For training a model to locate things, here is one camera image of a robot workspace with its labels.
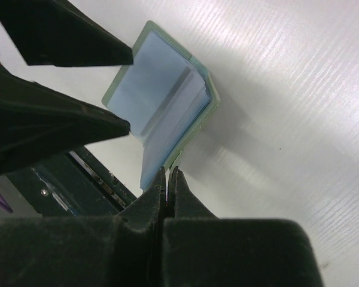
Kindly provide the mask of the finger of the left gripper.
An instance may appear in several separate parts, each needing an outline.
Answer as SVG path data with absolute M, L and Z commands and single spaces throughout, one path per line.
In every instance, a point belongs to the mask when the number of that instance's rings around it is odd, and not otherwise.
M 122 66 L 132 49 L 69 1 L 0 1 L 0 22 L 29 66 Z
M 0 68 L 0 175 L 129 133 L 111 112 Z

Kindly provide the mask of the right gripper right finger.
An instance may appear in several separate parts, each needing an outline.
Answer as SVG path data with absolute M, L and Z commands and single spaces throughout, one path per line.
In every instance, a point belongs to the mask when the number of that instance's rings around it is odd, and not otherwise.
M 168 183 L 164 286 L 323 286 L 303 228 L 286 219 L 220 219 L 179 168 Z

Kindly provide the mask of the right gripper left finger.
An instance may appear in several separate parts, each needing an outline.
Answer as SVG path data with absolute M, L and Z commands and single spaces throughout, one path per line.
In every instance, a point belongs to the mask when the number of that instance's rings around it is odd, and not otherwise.
M 160 286 L 166 175 L 118 215 L 0 219 L 0 286 Z

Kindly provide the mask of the green leather card holder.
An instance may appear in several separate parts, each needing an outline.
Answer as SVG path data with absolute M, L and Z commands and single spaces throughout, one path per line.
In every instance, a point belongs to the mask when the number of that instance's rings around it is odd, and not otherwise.
M 102 103 L 142 143 L 146 191 L 161 167 L 177 165 L 220 97 L 207 67 L 155 22 L 146 22 L 132 53 L 133 64 L 120 68 Z

